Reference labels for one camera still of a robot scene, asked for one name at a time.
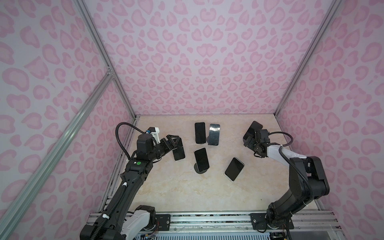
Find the black phone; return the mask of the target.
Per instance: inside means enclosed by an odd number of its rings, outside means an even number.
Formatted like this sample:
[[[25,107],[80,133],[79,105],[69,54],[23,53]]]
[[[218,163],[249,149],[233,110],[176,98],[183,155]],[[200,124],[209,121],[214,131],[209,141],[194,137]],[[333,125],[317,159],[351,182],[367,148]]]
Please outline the black phone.
[[[260,124],[257,121],[253,121],[250,127],[248,128],[248,130],[246,131],[245,135],[243,136],[243,142],[245,143],[249,137],[254,138],[256,130],[262,130],[262,129],[263,129],[262,124]]]
[[[196,159],[196,164],[199,164],[199,165],[209,164],[206,148],[195,150],[194,155]]]
[[[205,144],[206,137],[206,124],[204,122],[195,123],[195,141],[196,144]]]
[[[173,155],[175,161],[183,160],[186,157],[182,139],[179,139],[177,147],[173,150]]]
[[[225,176],[234,182],[244,167],[245,165],[243,162],[241,162],[238,158],[233,158],[225,170]]]

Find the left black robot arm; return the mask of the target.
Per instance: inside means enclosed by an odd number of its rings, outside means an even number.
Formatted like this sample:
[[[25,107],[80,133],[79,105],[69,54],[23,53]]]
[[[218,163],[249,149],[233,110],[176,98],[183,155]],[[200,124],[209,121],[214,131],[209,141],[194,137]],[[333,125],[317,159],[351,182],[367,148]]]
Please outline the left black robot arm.
[[[156,229],[158,224],[154,207],[139,206],[132,215],[127,214],[154,162],[175,150],[180,139],[179,136],[168,135],[156,141],[150,133],[139,135],[137,149],[120,175],[122,182],[117,192],[96,221],[83,227],[80,239],[133,240],[143,229]]]

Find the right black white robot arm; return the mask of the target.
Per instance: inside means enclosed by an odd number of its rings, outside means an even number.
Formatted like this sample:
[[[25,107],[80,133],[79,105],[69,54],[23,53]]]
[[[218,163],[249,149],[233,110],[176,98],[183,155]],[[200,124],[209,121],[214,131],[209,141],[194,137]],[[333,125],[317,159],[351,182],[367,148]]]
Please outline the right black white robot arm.
[[[288,150],[294,138],[286,132],[269,132],[266,129],[250,126],[243,137],[244,146],[254,152],[258,158],[271,158],[289,167],[289,189],[275,202],[269,204],[263,220],[254,220],[254,224],[263,224],[268,229],[280,227],[289,230],[289,222],[294,214],[302,210],[313,200],[330,193],[330,186],[320,158],[305,156]]]

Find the black round phone stand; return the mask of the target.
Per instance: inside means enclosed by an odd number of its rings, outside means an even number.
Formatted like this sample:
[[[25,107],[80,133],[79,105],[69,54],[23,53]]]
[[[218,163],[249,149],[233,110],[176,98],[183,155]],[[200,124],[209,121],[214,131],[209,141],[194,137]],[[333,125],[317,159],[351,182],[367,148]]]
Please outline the black round phone stand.
[[[195,164],[194,165],[194,170],[198,174],[206,173],[209,168],[210,168],[209,164],[204,164],[204,165]]]

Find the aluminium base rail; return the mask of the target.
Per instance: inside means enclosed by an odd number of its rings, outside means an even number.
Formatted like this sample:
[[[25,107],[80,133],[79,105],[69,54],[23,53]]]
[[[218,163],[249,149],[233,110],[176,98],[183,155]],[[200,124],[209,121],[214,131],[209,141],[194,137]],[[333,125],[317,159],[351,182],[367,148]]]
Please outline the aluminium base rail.
[[[302,210],[283,227],[270,228],[263,211],[128,213],[124,223],[110,226],[108,240],[344,240],[345,234],[331,211]]]

